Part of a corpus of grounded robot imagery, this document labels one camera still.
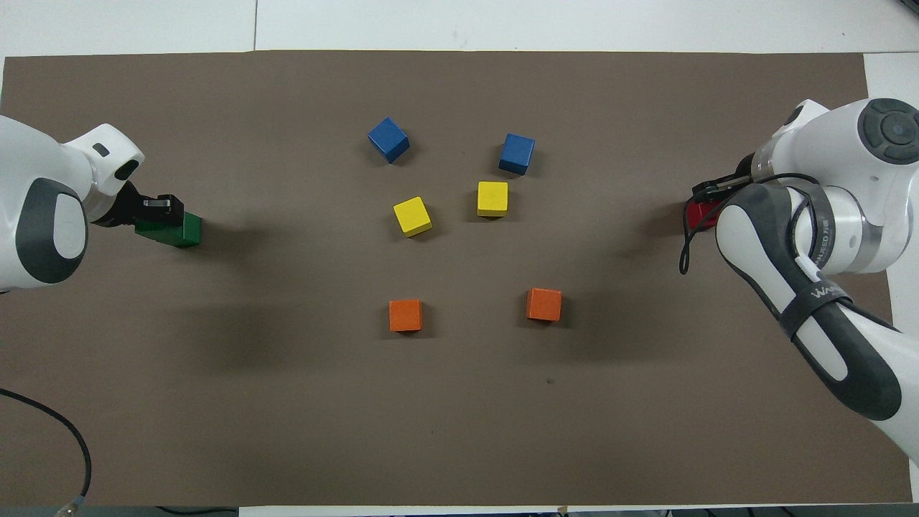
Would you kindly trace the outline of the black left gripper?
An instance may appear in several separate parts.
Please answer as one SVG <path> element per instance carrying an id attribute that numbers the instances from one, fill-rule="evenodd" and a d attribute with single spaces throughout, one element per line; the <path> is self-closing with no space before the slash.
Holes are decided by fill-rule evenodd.
<path id="1" fill-rule="evenodd" d="M 137 218 L 142 210 L 142 218 Z M 100 227 L 135 225 L 138 231 L 165 231 L 180 227 L 185 219 L 185 206 L 171 194 L 147 199 L 126 181 L 114 196 L 102 196 L 92 207 L 92 224 Z"/>

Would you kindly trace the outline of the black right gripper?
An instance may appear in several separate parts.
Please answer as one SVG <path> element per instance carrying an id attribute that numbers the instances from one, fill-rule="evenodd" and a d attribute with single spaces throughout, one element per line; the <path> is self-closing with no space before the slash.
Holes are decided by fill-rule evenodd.
<path id="1" fill-rule="evenodd" d="M 752 184 L 754 176 L 750 171 L 735 171 L 732 180 L 707 180 L 692 187 L 692 202 L 696 204 L 722 202 Z"/>

